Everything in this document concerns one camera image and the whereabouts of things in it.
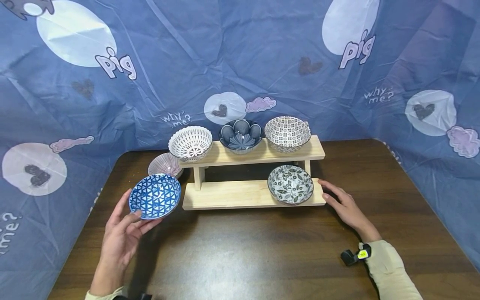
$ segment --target beige sleeve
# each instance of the beige sleeve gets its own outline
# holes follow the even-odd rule
[[[368,244],[372,248],[372,255],[366,261],[380,300],[422,300],[395,248],[384,240]]]
[[[116,296],[125,296],[124,294],[124,288],[118,288],[116,291],[114,291],[111,295],[104,296],[104,297],[98,297],[90,294],[90,291],[87,292],[87,295],[85,296],[85,300],[113,300]]]

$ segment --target bowl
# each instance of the bowl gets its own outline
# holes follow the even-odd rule
[[[283,165],[275,168],[268,176],[268,189],[280,203],[299,205],[313,194],[313,181],[304,169]]]
[[[148,166],[148,175],[168,174],[175,178],[179,178],[183,173],[179,160],[172,153],[164,153],[157,157]]]
[[[172,135],[168,149],[183,162],[196,162],[204,158],[212,148],[212,133],[205,127],[188,126]]]
[[[254,121],[240,119],[223,125],[218,133],[222,145],[235,154],[247,154],[262,140],[262,127]]]
[[[143,178],[132,190],[128,205],[132,212],[142,211],[143,220],[154,220],[170,214],[180,201],[179,181],[168,174]]]
[[[308,123],[295,117],[276,117],[265,125],[268,144],[281,153],[298,151],[311,136],[312,131]]]

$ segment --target hand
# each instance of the hand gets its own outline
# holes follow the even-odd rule
[[[326,193],[323,194],[323,198],[331,207],[333,207],[333,209],[335,209],[342,221],[356,230],[364,243],[382,239],[375,226],[361,212],[355,203],[355,200],[353,200],[352,195],[328,181],[318,180],[318,183],[337,195],[339,201]]]
[[[162,221],[140,221],[141,211],[122,218],[123,208],[131,192],[129,189],[123,194],[105,225],[100,262],[90,287],[92,295],[107,296],[123,286],[125,270],[137,251],[140,238]]]

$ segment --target wooden leg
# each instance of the wooden leg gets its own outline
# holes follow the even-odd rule
[[[199,168],[200,169],[200,179],[202,180],[202,182],[205,181],[205,169],[206,167],[203,167],[203,168]]]
[[[308,175],[311,176],[312,175],[312,169],[311,169],[311,166],[310,166],[310,161],[305,160],[304,163],[305,163],[305,167],[304,167],[305,171],[308,173]]]
[[[202,182],[205,179],[205,169],[193,167],[193,180],[195,181],[195,190],[199,191],[202,188]]]

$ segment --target wooden display stand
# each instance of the wooden display stand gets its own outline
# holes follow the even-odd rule
[[[312,138],[300,150],[283,154],[270,149],[266,139],[250,153],[237,155],[231,153],[220,142],[213,142],[212,149],[198,162],[181,162],[182,168],[193,168],[194,183],[187,183],[183,198],[184,210],[289,207],[279,203],[271,195],[267,180],[204,182],[205,169],[208,167],[264,164],[277,162],[301,162],[305,171],[311,175],[310,161],[324,159],[325,152],[318,136]],[[298,206],[325,205],[322,186],[313,180],[313,195]]]

